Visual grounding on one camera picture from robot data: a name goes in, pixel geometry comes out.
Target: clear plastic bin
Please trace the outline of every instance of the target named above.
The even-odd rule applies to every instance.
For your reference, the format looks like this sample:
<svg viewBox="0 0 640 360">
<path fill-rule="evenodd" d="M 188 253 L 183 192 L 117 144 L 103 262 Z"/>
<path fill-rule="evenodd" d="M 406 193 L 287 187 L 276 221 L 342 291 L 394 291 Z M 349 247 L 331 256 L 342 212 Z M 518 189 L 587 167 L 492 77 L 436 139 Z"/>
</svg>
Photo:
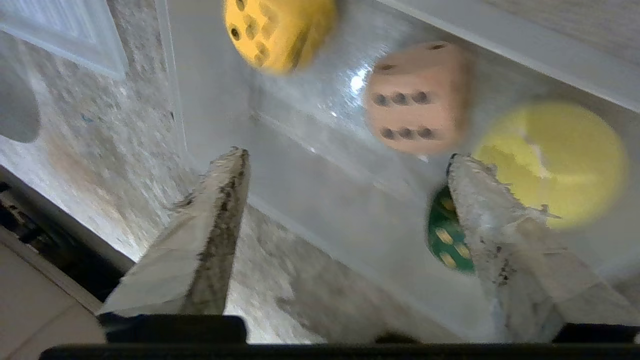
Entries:
<svg viewBox="0 0 640 360">
<path fill-rule="evenodd" d="M 362 94 L 377 58 L 418 42 L 449 40 L 476 59 L 470 152 L 487 125 L 536 98 L 570 99 L 602 116 L 631 158 L 629 188 L 612 211 L 562 239 L 602 275 L 637 270 L 640 243 L 638 114 L 564 85 L 373 0 L 341 0 L 336 33 L 313 66 L 259 74 L 228 40 L 220 1 L 168 1 L 169 60 L 186 150 L 200 169 L 230 146 L 251 154 L 250 203 L 461 337 L 490 341 L 479 282 L 444 267 L 426 247 L 430 197 L 450 152 L 418 158 L 370 134 Z"/>
</svg>

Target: die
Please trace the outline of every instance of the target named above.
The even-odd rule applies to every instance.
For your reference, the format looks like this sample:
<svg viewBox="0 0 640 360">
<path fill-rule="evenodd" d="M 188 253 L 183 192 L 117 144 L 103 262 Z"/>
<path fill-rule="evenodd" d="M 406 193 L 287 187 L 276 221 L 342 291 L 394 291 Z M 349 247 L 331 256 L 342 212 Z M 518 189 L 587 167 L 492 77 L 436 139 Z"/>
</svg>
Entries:
<svg viewBox="0 0 640 360">
<path fill-rule="evenodd" d="M 430 42 L 379 60 L 365 91 L 369 127 L 384 144 L 411 154 L 455 146 L 467 126 L 470 62 L 448 42 Z"/>
<path fill-rule="evenodd" d="M 225 0 L 223 11 L 240 55 L 272 74 L 311 63 L 336 16 L 334 0 Z"/>
</svg>

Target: yellow ball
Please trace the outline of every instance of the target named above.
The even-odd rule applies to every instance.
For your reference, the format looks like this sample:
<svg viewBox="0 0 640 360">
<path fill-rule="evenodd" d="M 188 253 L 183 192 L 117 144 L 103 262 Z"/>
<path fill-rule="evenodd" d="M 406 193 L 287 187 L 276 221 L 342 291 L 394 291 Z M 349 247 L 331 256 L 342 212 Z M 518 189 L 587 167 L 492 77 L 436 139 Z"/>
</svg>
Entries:
<svg viewBox="0 0 640 360">
<path fill-rule="evenodd" d="M 308 65 L 335 24 L 334 0 L 225 0 L 227 32 L 253 67 L 285 74 Z"/>
<path fill-rule="evenodd" d="M 549 205 L 552 228 L 585 224 L 606 212 L 627 179 L 619 136 L 598 115 L 567 102 L 517 108 L 494 123 L 474 156 L 526 206 Z"/>
</svg>

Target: beige die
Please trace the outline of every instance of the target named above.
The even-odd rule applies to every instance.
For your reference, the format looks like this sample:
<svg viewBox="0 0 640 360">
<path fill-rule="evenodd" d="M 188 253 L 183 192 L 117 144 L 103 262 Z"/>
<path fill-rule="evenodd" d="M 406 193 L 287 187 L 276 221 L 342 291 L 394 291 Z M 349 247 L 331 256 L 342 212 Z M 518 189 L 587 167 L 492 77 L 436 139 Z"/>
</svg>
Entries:
<svg viewBox="0 0 640 360">
<path fill-rule="evenodd" d="M 458 143 L 467 123 L 468 63 L 465 52 L 447 42 L 382 58 L 365 92 L 371 131 L 389 147 L 412 154 Z"/>
</svg>

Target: yellow die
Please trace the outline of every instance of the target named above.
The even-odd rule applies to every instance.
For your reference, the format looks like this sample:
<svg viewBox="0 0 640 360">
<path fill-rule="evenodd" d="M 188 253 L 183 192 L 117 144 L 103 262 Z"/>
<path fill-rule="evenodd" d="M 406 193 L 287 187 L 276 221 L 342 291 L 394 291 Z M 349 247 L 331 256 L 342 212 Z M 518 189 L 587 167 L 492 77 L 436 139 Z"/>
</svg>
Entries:
<svg viewBox="0 0 640 360">
<path fill-rule="evenodd" d="M 253 67 L 285 74 L 308 65 L 335 24 L 334 0 L 225 0 L 225 24 Z"/>
</svg>

